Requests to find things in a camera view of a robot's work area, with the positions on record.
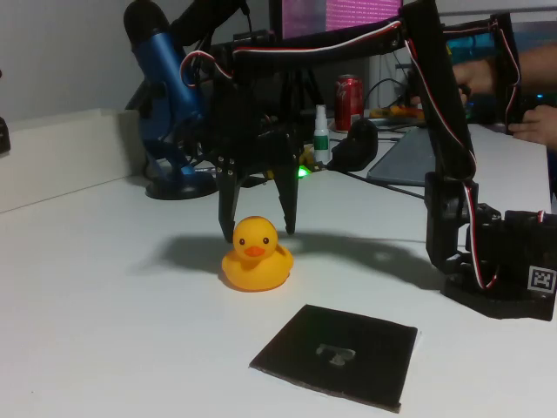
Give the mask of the person's right hand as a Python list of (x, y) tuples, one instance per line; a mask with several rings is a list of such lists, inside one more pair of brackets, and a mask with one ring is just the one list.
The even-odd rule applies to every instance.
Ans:
[(465, 85), (472, 94), (495, 93), (497, 73), (492, 57), (456, 64), (453, 73), (457, 84)]

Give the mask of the person's left hand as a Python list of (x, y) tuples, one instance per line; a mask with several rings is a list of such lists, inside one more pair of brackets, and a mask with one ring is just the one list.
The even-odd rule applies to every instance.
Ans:
[(518, 124), (511, 124), (508, 130), (520, 140), (544, 145), (556, 149), (557, 145), (557, 110), (548, 105), (539, 105), (526, 111)]

